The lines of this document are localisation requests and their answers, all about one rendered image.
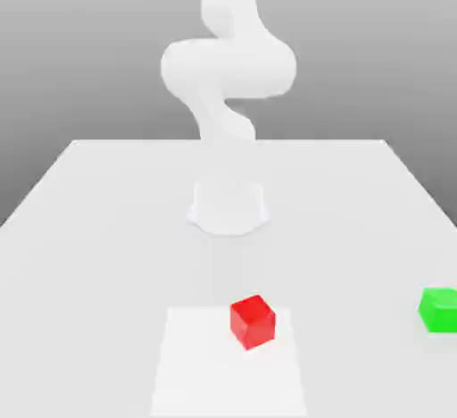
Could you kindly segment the small red cube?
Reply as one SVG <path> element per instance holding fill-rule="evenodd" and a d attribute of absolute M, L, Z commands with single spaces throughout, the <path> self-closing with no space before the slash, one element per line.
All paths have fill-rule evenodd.
<path fill-rule="evenodd" d="M 254 295 L 230 305 L 230 329 L 245 350 L 275 338 L 276 314 L 260 296 Z"/>

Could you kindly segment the small green cube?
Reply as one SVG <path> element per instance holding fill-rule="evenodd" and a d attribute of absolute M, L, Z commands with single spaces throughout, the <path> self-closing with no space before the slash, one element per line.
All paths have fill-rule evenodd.
<path fill-rule="evenodd" d="M 457 333 L 457 289 L 424 288 L 418 313 L 428 332 Z"/>

